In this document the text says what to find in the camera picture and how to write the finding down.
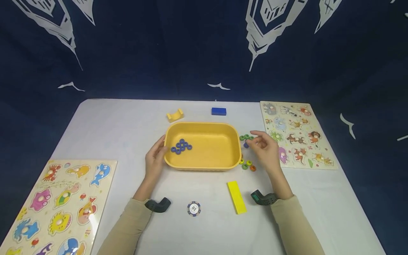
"dark blue backdrop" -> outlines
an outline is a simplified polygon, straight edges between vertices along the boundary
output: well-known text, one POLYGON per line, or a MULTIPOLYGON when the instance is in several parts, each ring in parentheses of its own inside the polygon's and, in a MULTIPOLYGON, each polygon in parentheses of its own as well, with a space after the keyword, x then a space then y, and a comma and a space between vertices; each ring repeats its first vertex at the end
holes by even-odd
POLYGON ((248 0, 95 0, 95 26, 63 2, 83 70, 12 0, 1 3, 1 240, 83 100, 271 100, 312 104, 385 251, 405 254, 408 139, 396 139, 408 134, 406 1, 343 0, 315 34, 319 1, 309 0, 251 72, 248 0), (71 81, 85 92, 57 89, 71 81), (207 86, 220 82, 231 90, 207 86))

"poker chip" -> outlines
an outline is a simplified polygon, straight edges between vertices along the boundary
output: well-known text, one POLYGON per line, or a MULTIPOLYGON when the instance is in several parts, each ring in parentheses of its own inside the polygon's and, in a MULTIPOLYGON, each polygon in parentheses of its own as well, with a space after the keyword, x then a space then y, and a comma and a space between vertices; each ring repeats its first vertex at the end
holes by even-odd
POLYGON ((187 212, 190 216, 198 216, 201 212, 201 205, 196 201, 192 201, 187 206, 187 212))

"white table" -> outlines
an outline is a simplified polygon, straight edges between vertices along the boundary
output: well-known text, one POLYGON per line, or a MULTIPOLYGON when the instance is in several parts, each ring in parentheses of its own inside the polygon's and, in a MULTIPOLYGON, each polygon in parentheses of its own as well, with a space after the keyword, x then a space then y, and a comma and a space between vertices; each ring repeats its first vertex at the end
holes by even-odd
MULTIPOLYGON (((239 134, 264 130, 259 103, 93 99, 76 111, 55 149, 53 159, 112 159, 118 167, 106 202, 92 255, 121 215, 144 177, 144 156, 166 132, 167 113, 178 108, 191 122, 225 122, 239 134), (212 116, 211 107, 227 109, 212 116)), ((256 172, 240 165, 227 172, 177 171, 166 166, 152 199, 172 204, 154 213, 137 254, 285 254, 268 206, 250 193, 272 192, 255 155, 243 149, 256 172), (237 181, 247 213, 236 215, 227 182, 237 181), (202 211, 191 217, 186 208, 198 201, 202 211)), ((284 169, 289 184, 316 232, 326 255, 385 254, 344 172, 284 169)))

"wooden peg puzzle board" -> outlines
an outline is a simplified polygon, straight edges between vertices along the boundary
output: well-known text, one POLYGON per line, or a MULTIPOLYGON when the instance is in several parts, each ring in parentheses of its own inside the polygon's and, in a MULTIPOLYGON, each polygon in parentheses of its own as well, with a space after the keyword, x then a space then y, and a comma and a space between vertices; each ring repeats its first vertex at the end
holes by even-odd
POLYGON ((89 255, 117 161, 50 160, 0 255, 89 255))
POLYGON ((279 144, 282 167, 338 169, 310 104, 261 101, 266 132, 279 144))

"finger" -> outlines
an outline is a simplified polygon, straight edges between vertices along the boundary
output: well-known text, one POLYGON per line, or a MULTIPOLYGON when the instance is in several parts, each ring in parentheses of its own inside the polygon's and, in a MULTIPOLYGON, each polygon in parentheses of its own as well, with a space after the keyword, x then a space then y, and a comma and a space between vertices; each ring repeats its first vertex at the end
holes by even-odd
POLYGON ((164 137, 166 135, 163 135, 162 137, 159 138, 159 140, 157 140, 157 142, 155 142, 153 144, 153 146, 151 147, 151 149, 147 152, 146 156, 149 157, 154 157, 155 152, 159 149, 160 144, 164 141, 164 137))
POLYGON ((159 145, 159 148, 154 152, 154 156, 153 156, 153 157, 156 157, 156 156, 157 156, 157 153, 159 153, 159 151, 161 150, 161 148, 163 148, 163 146, 164 146, 164 141, 162 141, 162 143, 159 145))
POLYGON ((257 136, 253 139, 253 141, 258 144, 259 147, 261 147, 262 149, 266 147, 266 142, 263 139, 262 136, 257 136))
POLYGON ((260 151, 262 151, 262 148, 259 147, 253 140, 247 140, 246 142, 253 151, 258 154, 260 151))
POLYGON ((167 152, 167 146, 164 146, 157 153, 156 159, 162 160, 164 158, 164 155, 166 154, 166 152, 167 152))
POLYGON ((273 142, 272 137, 270 137, 267 133, 265 133, 263 131, 253 130, 253 131, 251 131, 251 134, 262 137, 267 145, 269 145, 269 144, 271 144, 273 142))

